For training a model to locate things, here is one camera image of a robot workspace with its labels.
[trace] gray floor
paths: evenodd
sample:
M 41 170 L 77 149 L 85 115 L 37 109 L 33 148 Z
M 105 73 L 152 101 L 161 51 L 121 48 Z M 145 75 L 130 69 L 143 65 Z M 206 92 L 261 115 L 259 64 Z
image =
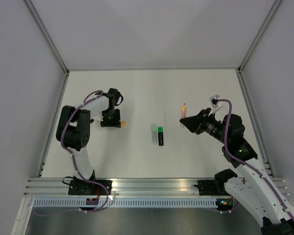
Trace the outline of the gray floor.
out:
M 36 208 L 37 213 L 63 208 Z M 232 214 L 206 209 L 108 208 L 84 214 L 31 216 L 26 235 L 260 235 L 260 227 L 242 207 Z

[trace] perforated metal strip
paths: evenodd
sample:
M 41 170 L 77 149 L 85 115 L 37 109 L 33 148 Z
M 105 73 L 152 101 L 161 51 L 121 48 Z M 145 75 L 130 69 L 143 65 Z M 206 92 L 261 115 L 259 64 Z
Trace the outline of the perforated metal strip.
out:
M 100 199 L 97 207 L 104 203 Z M 94 207 L 86 198 L 36 198 L 34 207 Z M 115 198 L 106 207 L 112 208 L 216 208 L 215 198 Z

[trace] white table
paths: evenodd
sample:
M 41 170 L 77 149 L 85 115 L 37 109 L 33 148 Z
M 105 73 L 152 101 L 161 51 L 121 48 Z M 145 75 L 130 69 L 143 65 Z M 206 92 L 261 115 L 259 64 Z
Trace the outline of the white table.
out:
M 232 101 L 233 113 L 243 119 L 245 138 L 261 159 L 235 70 L 71 72 L 61 107 L 80 104 L 90 92 L 108 92 L 110 87 L 124 96 L 118 108 L 128 126 L 119 129 L 101 128 L 96 121 L 91 124 L 87 148 L 97 177 L 199 178 L 232 168 L 222 154 L 222 143 L 207 133 L 192 134 L 179 123 L 183 103 L 187 116 L 193 116 L 210 107 L 209 97 L 215 94 Z M 216 119 L 222 120 L 227 112 L 225 104 Z M 152 123 L 164 127 L 162 147 L 151 143 Z M 70 157 L 56 140 L 55 131 L 42 176 L 72 176 Z

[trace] green cap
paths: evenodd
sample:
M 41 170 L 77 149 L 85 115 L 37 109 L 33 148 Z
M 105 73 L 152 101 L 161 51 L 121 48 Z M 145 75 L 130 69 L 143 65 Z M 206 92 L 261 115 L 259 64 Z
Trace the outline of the green cap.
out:
M 156 126 L 155 123 L 153 123 L 153 124 L 151 125 L 151 131 L 152 131 L 152 132 L 157 132 L 157 126 Z

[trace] white tabletop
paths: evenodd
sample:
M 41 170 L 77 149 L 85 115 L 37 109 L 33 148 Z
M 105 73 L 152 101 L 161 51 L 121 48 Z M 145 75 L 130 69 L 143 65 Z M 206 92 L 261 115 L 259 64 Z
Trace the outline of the white tabletop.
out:
M 231 100 L 233 113 L 243 119 L 246 140 L 261 159 L 235 70 L 71 72 L 61 107 L 76 106 L 90 92 L 108 92 L 109 88 L 118 89 L 124 96 L 118 108 L 128 126 L 101 128 L 97 121 L 91 124 L 87 149 L 97 177 L 199 178 L 233 169 L 222 154 L 222 143 L 207 133 L 192 134 L 179 123 L 183 103 L 187 116 L 193 116 L 211 107 L 209 97 L 215 94 Z M 216 119 L 223 120 L 227 112 L 225 104 Z M 152 145 L 152 123 L 163 126 L 164 146 Z M 42 176 L 65 177 L 73 173 L 70 157 L 54 131 Z

